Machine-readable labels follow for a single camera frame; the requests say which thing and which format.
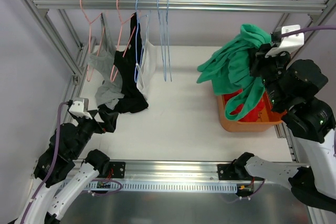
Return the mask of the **orange plastic basket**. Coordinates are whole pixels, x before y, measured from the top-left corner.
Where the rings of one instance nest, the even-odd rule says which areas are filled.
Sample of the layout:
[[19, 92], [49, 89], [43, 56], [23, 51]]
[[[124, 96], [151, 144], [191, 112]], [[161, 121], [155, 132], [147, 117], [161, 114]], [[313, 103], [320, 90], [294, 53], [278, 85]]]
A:
[[258, 113], [256, 122], [230, 121], [226, 119], [224, 115], [226, 101], [222, 95], [218, 96], [217, 104], [221, 126], [228, 132], [264, 132], [272, 126], [282, 123], [281, 117], [285, 115], [286, 112], [273, 112], [267, 93], [264, 93], [262, 101], [265, 103], [265, 107]]

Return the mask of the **front aluminium rail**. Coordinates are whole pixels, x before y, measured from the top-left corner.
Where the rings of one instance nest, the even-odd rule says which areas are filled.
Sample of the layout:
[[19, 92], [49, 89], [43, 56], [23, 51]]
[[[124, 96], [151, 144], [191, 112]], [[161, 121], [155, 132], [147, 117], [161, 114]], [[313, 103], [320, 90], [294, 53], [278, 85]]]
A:
[[231, 162], [205, 161], [141, 161], [124, 160], [124, 177], [118, 181], [146, 182], [215, 182], [218, 181], [217, 165]]

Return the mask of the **white tank top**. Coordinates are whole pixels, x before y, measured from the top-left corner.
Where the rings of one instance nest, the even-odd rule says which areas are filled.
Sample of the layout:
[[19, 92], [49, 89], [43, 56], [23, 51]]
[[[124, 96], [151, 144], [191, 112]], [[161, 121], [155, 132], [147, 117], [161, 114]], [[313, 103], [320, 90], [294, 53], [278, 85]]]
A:
[[138, 71], [136, 87], [146, 100], [149, 96], [150, 82], [156, 71], [158, 58], [156, 47], [149, 41], [150, 16], [150, 12], [141, 16], [141, 18], [145, 18], [145, 40], [142, 43], [141, 64], [136, 64], [136, 69]]

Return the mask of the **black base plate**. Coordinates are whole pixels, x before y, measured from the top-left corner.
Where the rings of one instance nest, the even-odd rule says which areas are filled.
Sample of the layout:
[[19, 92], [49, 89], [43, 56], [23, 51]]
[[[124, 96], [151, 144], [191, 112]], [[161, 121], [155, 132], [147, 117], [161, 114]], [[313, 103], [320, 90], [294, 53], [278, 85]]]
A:
[[234, 180], [236, 178], [236, 172], [232, 163], [217, 164], [217, 174], [219, 180]]
[[108, 178], [124, 178], [125, 167], [125, 162], [110, 161], [108, 168]]

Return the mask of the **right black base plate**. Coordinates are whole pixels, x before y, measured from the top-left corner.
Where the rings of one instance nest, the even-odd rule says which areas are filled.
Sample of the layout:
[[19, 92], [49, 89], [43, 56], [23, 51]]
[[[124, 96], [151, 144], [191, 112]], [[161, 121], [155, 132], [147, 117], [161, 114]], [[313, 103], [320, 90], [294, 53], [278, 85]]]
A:
[[232, 163], [217, 164], [217, 174], [219, 180], [234, 180], [236, 178], [236, 172]]

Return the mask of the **light blue hanger with green top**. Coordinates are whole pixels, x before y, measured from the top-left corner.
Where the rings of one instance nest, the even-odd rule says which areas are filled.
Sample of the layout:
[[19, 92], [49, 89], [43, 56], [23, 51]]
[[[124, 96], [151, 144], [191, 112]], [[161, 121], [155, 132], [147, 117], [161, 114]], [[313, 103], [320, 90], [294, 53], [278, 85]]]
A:
[[156, 10], [158, 13], [158, 21], [159, 21], [159, 31], [160, 31], [160, 49], [161, 49], [161, 58], [162, 58], [162, 67], [163, 67], [163, 79], [166, 82], [166, 65], [165, 65], [165, 56], [163, 50], [163, 30], [162, 30], [162, 22], [161, 15], [159, 9], [159, 0], [156, 0]]

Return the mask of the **black tank top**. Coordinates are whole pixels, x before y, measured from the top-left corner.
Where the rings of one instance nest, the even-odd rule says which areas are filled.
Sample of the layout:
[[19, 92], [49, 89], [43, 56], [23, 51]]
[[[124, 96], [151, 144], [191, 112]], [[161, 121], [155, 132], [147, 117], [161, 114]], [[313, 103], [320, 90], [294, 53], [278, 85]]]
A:
[[135, 69], [135, 28], [136, 14], [130, 20], [130, 38], [129, 45], [124, 51], [116, 51], [114, 65], [122, 77], [122, 90], [124, 98], [119, 100], [118, 104], [111, 112], [118, 113], [138, 113], [148, 108], [148, 103], [144, 96], [137, 89], [134, 82]]

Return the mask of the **aluminium hanging rail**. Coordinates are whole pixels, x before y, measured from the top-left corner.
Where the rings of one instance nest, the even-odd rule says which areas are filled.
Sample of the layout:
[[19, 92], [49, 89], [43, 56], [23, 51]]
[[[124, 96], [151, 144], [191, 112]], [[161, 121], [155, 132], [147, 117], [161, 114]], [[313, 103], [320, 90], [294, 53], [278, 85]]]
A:
[[321, 14], [324, 3], [239, 0], [33, 0], [39, 9], [187, 10], [205, 12]]

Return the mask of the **pink hanger left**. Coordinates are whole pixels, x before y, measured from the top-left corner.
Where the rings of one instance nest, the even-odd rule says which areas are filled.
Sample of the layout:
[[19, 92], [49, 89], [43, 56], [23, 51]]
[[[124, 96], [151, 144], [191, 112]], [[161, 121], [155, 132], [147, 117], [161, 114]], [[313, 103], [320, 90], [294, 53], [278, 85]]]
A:
[[[89, 37], [88, 37], [88, 53], [91, 53], [91, 37], [92, 37], [92, 24], [101, 16], [101, 13], [98, 14], [97, 17], [95, 17], [94, 19], [90, 19], [89, 16], [87, 15], [87, 13], [85, 12], [85, 9], [83, 7], [83, 0], [79, 0], [79, 4], [80, 4], [80, 9], [88, 23], [88, 27], [89, 27]], [[88, 82], [91, 81], [93, 72], [94, 72], [94, 68], [91, 68], [90, 65], [87, 65], [86, 67], [86, 80]]]

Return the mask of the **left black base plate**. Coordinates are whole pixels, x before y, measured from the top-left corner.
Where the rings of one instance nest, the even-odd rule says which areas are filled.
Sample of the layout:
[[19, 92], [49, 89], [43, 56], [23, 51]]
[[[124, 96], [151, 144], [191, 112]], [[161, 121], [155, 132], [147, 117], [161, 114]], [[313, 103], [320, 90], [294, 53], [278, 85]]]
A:
[[110, 161], [108, 168], [108, 178], [124, 178], [125, 167], [125, 162]]

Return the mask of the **red tank top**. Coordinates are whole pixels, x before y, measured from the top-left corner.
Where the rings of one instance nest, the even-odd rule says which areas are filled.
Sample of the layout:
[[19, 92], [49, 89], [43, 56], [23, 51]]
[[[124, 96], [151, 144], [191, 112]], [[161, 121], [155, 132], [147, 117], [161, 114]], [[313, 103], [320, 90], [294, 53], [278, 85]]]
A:
[[[238, 94], [242, 93], [242, 89], [237, 90], [236, 92], [230, 93], [230, 94], [223, 94], [223, 99], [225, 101], [225, 104], [228, 102], [229, 99], [237, 96]], [[242, 111], [243, 104], [238, 105], [231, 113], [230, 115], [236, 115]], [[257, 122], [259, 119], [259, 113], [265, 108], [265, 102], [263, 98], [261, 98], [258, 102], [258, 104], [250, 111], [248, 114], [246, 114], [243, 118], [239, 119], [240, 122]]]

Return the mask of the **grey tank top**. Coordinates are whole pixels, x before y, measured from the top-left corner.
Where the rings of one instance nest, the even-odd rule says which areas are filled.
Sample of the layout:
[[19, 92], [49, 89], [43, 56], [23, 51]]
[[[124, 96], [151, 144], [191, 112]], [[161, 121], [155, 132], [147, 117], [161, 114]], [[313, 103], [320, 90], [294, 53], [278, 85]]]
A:
[[103, 77], [102, 85], [95, 94], [97, 106], [105, 105], [108, 109], [113, 110], [119, 100], [124, 98], [124, 94], [121, 92], [122, 77], [120, 73], [117, 73], [115, 80], [110, 80], [117, 49], [112, 40], [106, 14], [100, 15], [100, 22], [102, 30], [101, 43], [98, 50], [90, 54], [88, 65], [98, 71]]

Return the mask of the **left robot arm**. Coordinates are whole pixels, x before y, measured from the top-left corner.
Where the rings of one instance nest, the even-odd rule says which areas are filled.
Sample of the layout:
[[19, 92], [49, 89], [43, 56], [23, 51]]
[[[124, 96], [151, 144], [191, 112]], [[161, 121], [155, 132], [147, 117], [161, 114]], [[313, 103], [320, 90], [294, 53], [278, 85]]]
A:
[[117, 112], [100, 109], [89, 113], [90, 118], [75, 117], [77, 125], [58, 123], [47, 150], [38, 159], [28, 201], [13, 223], [60, 223], [89, 182], [97, 177], [111, 177], [110, 158], [95, 149], [87, 154], [68, 184], [61, 187], [91, 137], [116, 129]]

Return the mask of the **green tank top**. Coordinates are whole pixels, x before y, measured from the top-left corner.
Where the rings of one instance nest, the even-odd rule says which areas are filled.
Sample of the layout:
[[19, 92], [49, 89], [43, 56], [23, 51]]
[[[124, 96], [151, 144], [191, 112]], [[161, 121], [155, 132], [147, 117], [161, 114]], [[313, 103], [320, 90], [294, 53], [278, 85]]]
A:
[[224, 116], [229, 121], [239, 121], [252, 111], [265, 93], [260, 77], [250, 75], [250, 49], [259, 49], [271, 43], [270, 33], [254, 24], [242, 24], [240, 33], [222, 48], [215, 51], [203, 64], [197, 67], [200, 76], [197, 83], [212, 82], [215, 95], [241, 93], [230, 98], [225, 106]]

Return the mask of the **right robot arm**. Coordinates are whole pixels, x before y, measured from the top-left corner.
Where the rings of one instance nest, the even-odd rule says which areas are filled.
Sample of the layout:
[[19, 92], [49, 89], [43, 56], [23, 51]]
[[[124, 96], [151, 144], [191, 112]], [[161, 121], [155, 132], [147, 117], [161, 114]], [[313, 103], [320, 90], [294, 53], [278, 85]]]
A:
[[270, 56], [271, 45], [250, 49], [249, 68], [260, 77], [271, 109], [301, 144], [307, 167], [287, 168], [245, 152], [233, 161], [240, 180], [259, 177], [289, 189], [303, 204], [335, 212], [335, 118], [331, 107], [316, 94], [328, 78], [310, 59], [290, 60], [283, 49]]

